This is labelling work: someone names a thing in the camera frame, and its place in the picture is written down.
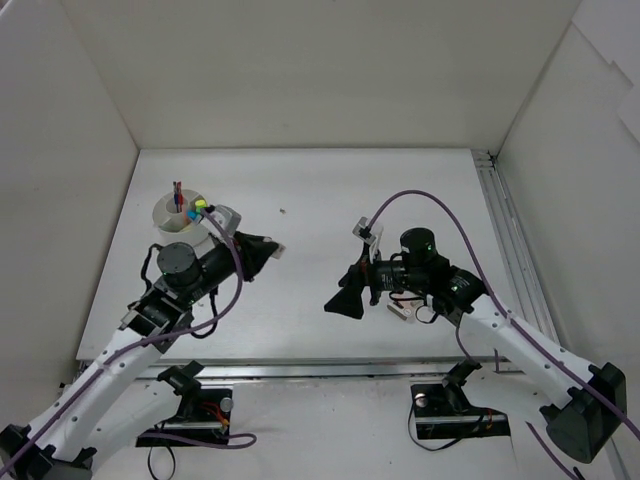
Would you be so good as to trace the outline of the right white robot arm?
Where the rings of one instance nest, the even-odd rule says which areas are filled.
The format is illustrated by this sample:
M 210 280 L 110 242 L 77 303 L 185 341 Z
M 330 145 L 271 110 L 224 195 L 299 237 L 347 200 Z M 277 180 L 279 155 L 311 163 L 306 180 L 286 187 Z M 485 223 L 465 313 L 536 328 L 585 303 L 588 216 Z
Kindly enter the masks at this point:
M 595 459 L 627 411 L 626 377 L 617 366 L 573 354 L 508 310 L 479 277 L 437 252 L 431 230 L 405 231 L 399 252 L 389 259 L 381 257 L 368 229 L 354 233 L 363 242 L 361 255 L 339 280 L 325 312 L 362 319 L 365 290 L 371 305 L 384 292 L 410 292 L 428 301 L 436 318 L 484 341 L 534 382 L 519 409 L 526 419 L 543 423 L 554 445 L 573 460 Z

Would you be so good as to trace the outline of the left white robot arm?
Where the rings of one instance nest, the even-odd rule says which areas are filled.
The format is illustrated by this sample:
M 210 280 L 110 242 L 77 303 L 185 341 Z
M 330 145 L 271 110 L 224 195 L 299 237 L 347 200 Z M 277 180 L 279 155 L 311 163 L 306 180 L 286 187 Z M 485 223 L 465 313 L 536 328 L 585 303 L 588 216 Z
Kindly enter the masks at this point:
M 268 237 L 236 233 L 197 256 L 187 243 L 158 247 L 160 276 L 128 307 L 121 325 L 87 369 L 45 412 L 1 432 L 1 473 L 13 479 L 90 479 L 115 453 L 154 425 L 191 418 L 200 406 L 202 369 L 170 367 L 150 386 L 136 379 L 190 332 L 193 306 L 230 276 L 252 281 L 281 255 Z

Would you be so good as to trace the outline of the red gel pen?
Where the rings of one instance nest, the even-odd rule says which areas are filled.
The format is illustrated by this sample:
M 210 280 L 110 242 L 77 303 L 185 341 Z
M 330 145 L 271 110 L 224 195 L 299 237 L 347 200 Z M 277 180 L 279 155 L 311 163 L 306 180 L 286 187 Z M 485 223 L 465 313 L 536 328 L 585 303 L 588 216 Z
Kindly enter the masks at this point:
M 179 188 L 179 197 L 180 197 L 180 211 L 182 212 L 183 209 L 183 196 L 182 196 L 182 182 L 181 181 L 177 181 L 178 182 L 178 188 Z

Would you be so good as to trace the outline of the blue gel pen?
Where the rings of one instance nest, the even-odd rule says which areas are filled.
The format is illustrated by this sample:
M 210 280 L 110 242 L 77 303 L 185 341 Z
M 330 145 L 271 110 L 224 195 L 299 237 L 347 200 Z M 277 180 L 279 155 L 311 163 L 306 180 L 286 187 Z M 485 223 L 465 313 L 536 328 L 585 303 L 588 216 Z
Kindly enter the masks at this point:
M 178 182 L 173 181 L 173 200 L 176 207 L 176 212 L 180 211 L 180 197 L 179 197 L 179 188 Z

